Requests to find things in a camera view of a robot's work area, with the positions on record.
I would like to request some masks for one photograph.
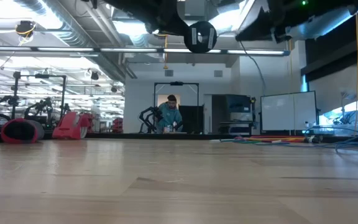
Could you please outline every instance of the white wall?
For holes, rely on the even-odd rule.
[[[231,67],[231,90],[232,94],[241,93],[240,59],[238,58]]]
[[[317,108],[321,110],[320,114],[341,107],[341,92],[356,93],[356,68],[356,65],[353,65],[309,83],[310,90],[316,91]],[[344,104],[354,101],[344,100]]]
[[[173,77],[165,77],[163,64],[132,64],[131,69],[138,79],[126,80],[125,108],[124,108],[124,132],[139,132],[141,122],[137,119],[139,113],[153,106],[153,93],[155,82],[195,82],[200,84],[200,105],[204,104],[204,95],[231,93],[230,78],[231,69],[225,64],[168,64],[169,69],[174,70]],[[222,70],[222,78],[214,78],[214,70]],[[169,86],[160,89],[157,95],[180,95],[181,104],[184,106],[196,106],[197,94],[188,86]]]

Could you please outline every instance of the ductwork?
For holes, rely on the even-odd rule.
[[[144,34],[142,35],[130,35],[132,43],[135,47],[149,47],[149,42],[147,41]]]
[[[83,30],[73,16],[57,0],[14,0],[22,7],[34,11],[40,16],[47,13],[45,7],[49,7],[56,16],[63,22],[61,29],[71,30],[67,33],[55,33],[54,35],[68,44],[70,47],[98,47],[92,38]],[[116,59],[111,59],[106,53],[100,53],[99,57],[89,58],[97,63],[100,69],[113,80],[125,82],[125,75],[121,72],[118,65],[114,63]]]

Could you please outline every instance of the red object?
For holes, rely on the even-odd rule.
[[[81,128],[90,128],[92,116],[68,112],[53,130],[52,137],[59,139],[81,139]]]
[[[114,133],[122,133],[122,118],[116,118],[113,122],[112,125],[112,131]]]
[[[30,139],[30,140],[20,140],[20,139],[14,139],[14,138],[8,137],[6,135],[6,127],[8,127],[11,123],[27,123],[27,120],[23,119],[23,118],[17,118],[17,119],[13,119],[13,120],[10,120],[7,123],[5,123],[4,126],[2,127],[2,130],[1,130],[1,139],[4,142],[12,143],[12,144],[24,144],[24,143],[35,143],[38,140],[37,127],[35,127],[32,123],[28,123],[28,124],[31,124],[34,127],[34,136],[32,137],[32,139]]]

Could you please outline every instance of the whiteboard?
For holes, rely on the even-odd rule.
[[[305,121],[309,123],[309,127],[317,123],[315,92],[294,93],[293,99],[295,101],[295,130],[308,129]]]
[[[263,131],[306,130],[305,121],[316,123],[314,91],[263,96],[261,105]]]
[[[262,130],[293,129],[293,95],[276,95],[261,97]]]

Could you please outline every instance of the hanging cable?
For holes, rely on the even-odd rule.
[[[24,40],[25,40],[25,39],[23,39],[23,40],[19,43],[18,46],[21,46],[21,45],[24,43]],[[16,52],[13,52],[13,53],[11,54],[11,56],[9,56],[9,57],[6,59],[6,61],[0,66],[0,69],[13,57],[13,55],[14,55],[15,53],[16,53]]]
[[[357,131],[358,122],[358,13],[356,13],[356,43],[357,43],[357,86],[356,86],[356,121],[354,123],[354,131]]]
[[[167,48],[167,47],[168,47],[168,35],[165,36],[165,48]],[[168,60],[168,54],[165,53],[165,65],[164,65],[164,69],[168,69],[167,60]]]
[[[251,55],[248,54],[248,52],[246,51],[246,48],[244,47],[244,45],[242,44],[241,41],[240,41],[240,44],[241,44],[242,49],[244,49],[244,52],[246,53],[246,55],[255,63],[256,67],[258,68],[259,76],[260,76],[260,79],[262,81],[263,95],[265,96],[265,94],[266,94],[266,83],[265,83],[264,76],[262,75],[262,72],[260,71],[260,67],[259,67],[258,63],[256,62],[256,60]]]

